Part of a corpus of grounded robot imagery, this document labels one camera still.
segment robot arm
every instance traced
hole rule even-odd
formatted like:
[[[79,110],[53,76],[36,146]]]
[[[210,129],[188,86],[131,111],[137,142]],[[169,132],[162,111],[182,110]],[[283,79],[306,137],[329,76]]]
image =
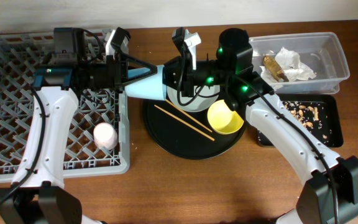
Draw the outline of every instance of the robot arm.
[[[339,200],[339,223],[358,216],[358,159],[346,160],[319,142],[290,112],[276,94],[264,97],[279,112],[297,125],[324,155],[333,172]],[[247,105],[246,120],[261,130],[291,164],[303,186],[296,209],[284,214],[277,224],[334,223],[333,195],[330,191],[326,169],[306,140],[270,109],[261,98]]]
[[[325,155],[324,158],[330,168],[338,164],[336,159],[340,157],[339,154],[327,148],[309,133],[308,130],[284,108],[284,105],[276,94],[266,94],[265,98],[276,108],[276,110],[283,113],[292,123],[296,124],[309,139],[311,139],[319,151]],[[321,161],[316,158],[316,154],[311,151],[310,145],[306,140],[283,119],[277,119],[277,115],[261,98],[254,100],[254,104],[247,106],[246,120],[250,125],[266,135],[273,145],[281,152],[295,170],[302,185],[312,178],[312,172],[316,170],[325,172],[326,169]]]
[[[22,187],[40,187],[48,181],[51,186],[64,188],[63,159],[66,149],[68,130],[74,112],[78,107],[78,98],[73,90],[62,90],[59,86],[43,87],[37,92],[44,105],[47,115],[45,124],[44,144],[37,163],[36,174],[32,174]],[[34,161],[40,137],[41,116],[40,106],[34,100],[34,113],[27,145],[19,169],[12,183],[19,182],[27,173]]]

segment wooden table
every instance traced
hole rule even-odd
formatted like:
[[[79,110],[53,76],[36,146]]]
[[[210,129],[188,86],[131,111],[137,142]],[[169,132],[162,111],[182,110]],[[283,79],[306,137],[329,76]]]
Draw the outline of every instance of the wooden table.
[[[214,57],[219,34],[229,27],[246,29],[251,37],[337,34],[351,77],[334,96],[344,138],[343,147],[336,151],[343,158],[358,157],[358,21],[190,27],[202,39],[197,48],[199,59],[205,59],[207,53]],[[131,55],[157,65],[177,56],[172,30],[129,30]],[[142,120],[142,100],[130,98],[128,104],[131,168],[123,175],[65,180],[65,190],[80,199],[90,218],[108,223],[244,222],[277,217],[295,207],[302,190],[298,177],[277,150],[257,145],[254,128],[247,128],[223,155],[191,161],[165,152],[152,140]],[[351,223],[358,223],[358,218]]]

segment black tray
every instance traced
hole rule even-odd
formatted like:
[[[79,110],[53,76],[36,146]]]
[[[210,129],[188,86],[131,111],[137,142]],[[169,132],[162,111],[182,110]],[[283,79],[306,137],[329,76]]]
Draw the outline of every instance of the black tray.
[[[299,106],[296,104],[305,105],[306,107],[317,107],[319,111],[319,121],[313,121],[313,115],[311,113],[304,113],[304,117],[313,123],[313,129],[308,130],[327,147],[341,147],[343,145],[341,124],[339,122],[339,115],[334,97],[331,95],[305,94],[279,94],[279,97],[283,103],[290,102],[294,104],[291,108],[288,107],[288,110],[291,110],[296,106],[298,111]],[[269,139],[259,130],[257,136],[258,144],[260,146],[273,146]]]
[[[210,135],[212,138],[215,138],[215,141],[211,141],[188,126],[185,126],[157,109],[154,105],[167,110],[202,132]],[[213,130],[208,123],[207,112],[208,110],[204,110],[188,114]],[[246,123],[244,122],[241,129],[233,134],[223,135],[214,131],[211,133],[183,115],[167,102],[155,100],[143,101],[143,119],[147,131],[161,148],[185,159],[207,159],[218,156],[229,150],[241,138],[246,129]]]

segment paper towel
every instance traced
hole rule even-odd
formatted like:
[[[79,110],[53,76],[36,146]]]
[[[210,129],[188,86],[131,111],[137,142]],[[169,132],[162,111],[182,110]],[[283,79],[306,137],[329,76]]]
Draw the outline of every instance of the paper towel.
[[[276,62],[281,66],[284,71],[285,76],[288,78],[290,82],[294,82],[295,80],[308,80],[316,78],[315,72],[307,65],[301,62],[300,56],[293,50],[287,50],[282,47],[281,51],[274,58]],[[267,70],[264,66],[260,67],[262,69],[262,73],[260,76],[267,82],[270,83],[278,83],[276,79],[273,78],[272,74]],[[275,85],[273,87],[274,90],[283,87],[283,85]]]

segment wooden chopstick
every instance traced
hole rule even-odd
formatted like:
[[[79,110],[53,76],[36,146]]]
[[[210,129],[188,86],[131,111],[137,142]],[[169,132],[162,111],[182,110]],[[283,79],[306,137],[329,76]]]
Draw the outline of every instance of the wooden chopstick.
[[[202,134],[203,136],[209,138],[210,140],[215,141],[215,138],[212,138],[211,136],[205,134],[204,132],[200,131],[199,129],[197,129],[197,128],[194,127],[193,125],[187,123],[186,121],[184,121],[184,120],[178,118],[177,116],[175,116],[175,115],[169,113],[168,111],[162,109],[161,107],[159,107],[159,106],[157,106],[157,105],[154,105],[154,106],[155,106],[156,108],[160,109],[162,112],[166,113],[167,115],[171,116],[172,118],[175,118],[176,120],[178,120],[178,121],[180,121],[181,123],[185,124],[185,125],[188,126],[189,128],[195,130],[196,132]]]
[[[194,122],[196,122],[197,124],[199,124],[201,127],[207,129],[207,131],[212,133],[212,130],[210,130],[209,128],[207,128],[205,125],[201,124],[201,122],[197,121],[194,117],[190,116],[188,113],[186,113],[185,111],[183,111],[182,109],[180,109],[179,107],[177,107],[176,105],[174,105],[171,101],[165,99],[165,101],[167,103],[169,103],[171,106],[173,106],[174,108],[176,108],[178,111],[182,112],[184,115],[186,115],[188,118],[192,119]]]

